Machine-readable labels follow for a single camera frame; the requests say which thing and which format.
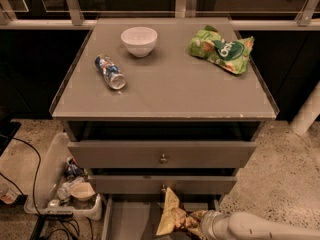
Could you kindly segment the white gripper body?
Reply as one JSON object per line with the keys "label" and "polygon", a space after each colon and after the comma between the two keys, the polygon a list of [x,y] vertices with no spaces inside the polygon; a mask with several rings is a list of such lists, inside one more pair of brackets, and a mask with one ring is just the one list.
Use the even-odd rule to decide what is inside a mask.
{"label": "white gripper body", "polygon": [[220,212],[209,210],[200,222],[200,229],[207,240],[230,240],[229,217]]}

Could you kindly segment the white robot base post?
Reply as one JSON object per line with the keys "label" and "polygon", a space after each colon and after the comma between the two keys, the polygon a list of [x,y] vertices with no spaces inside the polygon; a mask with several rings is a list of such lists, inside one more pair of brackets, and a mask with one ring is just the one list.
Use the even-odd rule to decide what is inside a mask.
{"label": "white robot base post", "polygon": [[293,121],[290,123],[292,130],[298,134],[305,134],[316,118],[320,115],[320,81],[317,83],[308,99],[300,108]]}

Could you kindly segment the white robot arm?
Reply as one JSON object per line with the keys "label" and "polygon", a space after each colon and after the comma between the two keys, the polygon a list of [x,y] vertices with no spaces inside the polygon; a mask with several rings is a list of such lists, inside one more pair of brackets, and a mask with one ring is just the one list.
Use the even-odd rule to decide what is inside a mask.
{"label": "white robot arm", "polygon": [[200,228],[207,240],[320,240],[320,231],[271,222],[246,212],[209,210]]}

